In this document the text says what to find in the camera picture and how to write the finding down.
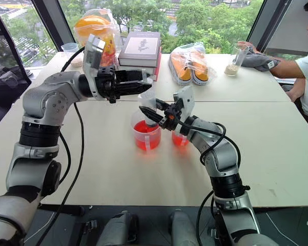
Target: window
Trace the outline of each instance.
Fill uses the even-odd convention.
[[[267,43],[266,54],[289,60],[307,56],[308,13],[303,9],[307,2],[307,0],[291,1],[272,38]]]
[[[111,9],[121,36],[159,31],[163,53],[203,42],[207,53],[229,53],[246,40],[263,0],[59,0],[71,30],[89,9]]]
[[[24,67],[44,66],[57,53],[31,1],[0,1],[0,16]]]

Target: book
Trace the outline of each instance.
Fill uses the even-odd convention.
[[[160,71],[161,56],[162,56],[161,50],[162,50],[162,47],[160,47],[160,53],[159,53],[159,58],[158,58],[158,66],[155,68],[154,75],[153,75],[154,81],[158,81],[158,79],[159,79],[159,71]]]
[[[159,57],[158,57],[158,66],[153,68],[153,67],[141,67],[141,66],[119,66],[119,70],[142,70],[145,69],[146,73],[151,74],[151,78],[154,78],[154,80],[156,81],[156,77],[159,74],[159,67],[160,67],[160,62],[161,62],[161,50],[162,47],[160,47],[160,51],[159,51]]]
[[[130,32],[119,55],[121,66],[157,67],[159,32]]]

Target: red liquid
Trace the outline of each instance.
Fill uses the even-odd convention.
[[[159,125],[155,126],[155,127],[149,127],[146,122],[144,120],[138,122],[134,129],[138,132],[142,132],[142,133],[150,133],[155,131],[157,128],[159,128]],[[139,139],[134,138],[136,141],[136,145],[138,146],[138,148],[142,149],[142,150],[146,150],[146,143],[145,141],[140,141]],[[149,146],[150,149],[154,149],[156,148],[161,140],[161,132],[160,131],[155,131],[154,133],[150,133],[149,134]]]
[[[183,141],[183,137],[177,136],[175,132],[172,132],[171,136],[172,136],[172,142],[174,142],[176,146],[186,146],[189,143],[187,139]]]

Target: orange shoe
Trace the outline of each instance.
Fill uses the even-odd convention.
[[[198,49],[192,49],[190,60],[194,69],[191,71],[192,80],[195,84],[203,86],[209,80],[208,67],[206,65],[205,54]]]
[[[187,60],[182,53],[171,53],[169,67],[174,80],[181,86],[188,85],[191,81],[191,70],[187,68]]]

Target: car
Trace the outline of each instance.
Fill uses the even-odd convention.
[[[9,12],[9,9],[4,6],[0,6],[0,13],[6,13],[6,12]]]
[[[34,49],[27,49],[21,53],[21,58],[31,59],[32,57],[37,55],[37,51]]]

